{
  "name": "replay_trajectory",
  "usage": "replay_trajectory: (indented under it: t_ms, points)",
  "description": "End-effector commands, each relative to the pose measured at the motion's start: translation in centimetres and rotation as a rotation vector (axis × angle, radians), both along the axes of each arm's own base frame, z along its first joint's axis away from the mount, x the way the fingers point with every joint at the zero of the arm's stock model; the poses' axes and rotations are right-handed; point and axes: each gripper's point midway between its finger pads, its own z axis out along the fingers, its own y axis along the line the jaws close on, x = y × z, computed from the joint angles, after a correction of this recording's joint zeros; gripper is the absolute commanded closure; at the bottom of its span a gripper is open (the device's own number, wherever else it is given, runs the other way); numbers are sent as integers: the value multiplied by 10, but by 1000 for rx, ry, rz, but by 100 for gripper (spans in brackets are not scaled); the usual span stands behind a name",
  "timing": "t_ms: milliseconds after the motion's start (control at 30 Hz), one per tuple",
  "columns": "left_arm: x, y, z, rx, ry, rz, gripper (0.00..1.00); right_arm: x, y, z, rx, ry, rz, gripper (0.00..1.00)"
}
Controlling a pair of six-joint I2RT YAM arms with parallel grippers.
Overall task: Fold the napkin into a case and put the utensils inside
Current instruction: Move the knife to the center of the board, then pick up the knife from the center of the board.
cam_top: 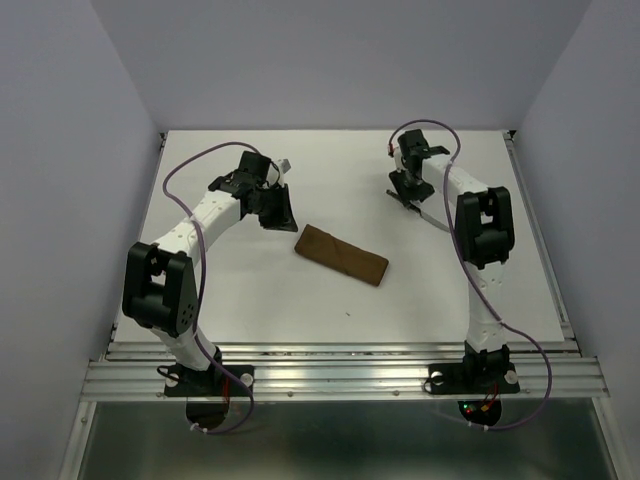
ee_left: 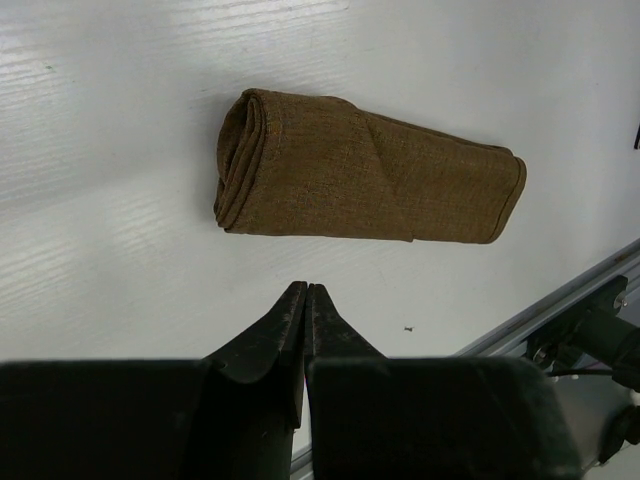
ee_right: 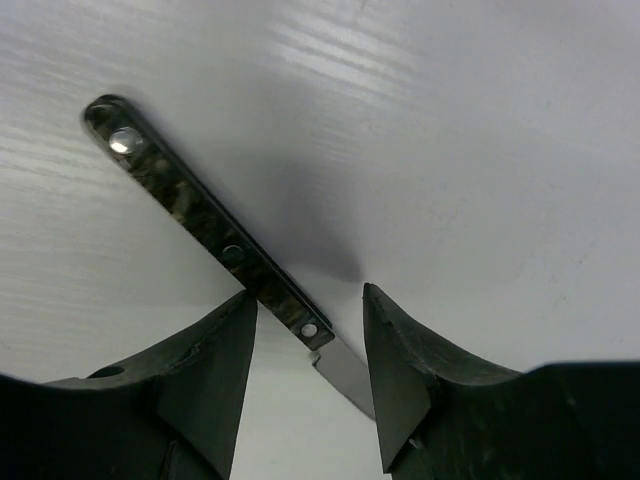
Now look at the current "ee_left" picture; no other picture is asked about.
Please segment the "brown cloth napkin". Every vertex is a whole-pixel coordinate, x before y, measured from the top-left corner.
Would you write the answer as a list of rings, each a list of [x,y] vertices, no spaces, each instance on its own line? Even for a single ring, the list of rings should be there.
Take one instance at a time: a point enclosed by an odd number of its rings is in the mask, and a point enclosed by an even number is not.
[[[217,167],[227,232],[406,242],[494,242],[527,178],[507,148],[262,89],[228,111]]]

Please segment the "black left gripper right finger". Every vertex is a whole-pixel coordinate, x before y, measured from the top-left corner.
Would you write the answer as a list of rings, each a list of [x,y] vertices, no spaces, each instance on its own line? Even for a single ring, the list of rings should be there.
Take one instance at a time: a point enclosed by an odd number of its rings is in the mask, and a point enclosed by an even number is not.
[[[388,358],[325,287],[305,303],[305,369],[318,479],[578,479],[553,386],[512,357]]]

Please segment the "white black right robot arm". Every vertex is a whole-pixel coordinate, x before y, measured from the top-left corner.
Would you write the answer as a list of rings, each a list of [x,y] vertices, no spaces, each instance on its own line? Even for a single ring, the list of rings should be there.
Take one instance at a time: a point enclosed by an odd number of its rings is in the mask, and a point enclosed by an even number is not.
[[[639,443],[639,322],[620,317],[627,285],[615,277],[526,339],[524,357],[554,383],[585,469]]]

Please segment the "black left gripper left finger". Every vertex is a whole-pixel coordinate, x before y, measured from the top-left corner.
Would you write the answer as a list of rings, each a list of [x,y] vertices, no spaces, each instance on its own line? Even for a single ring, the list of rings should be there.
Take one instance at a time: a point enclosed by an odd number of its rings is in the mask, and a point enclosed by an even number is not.
[[[201,359],[1,366],[5,479],[285,479],[307,286]]]

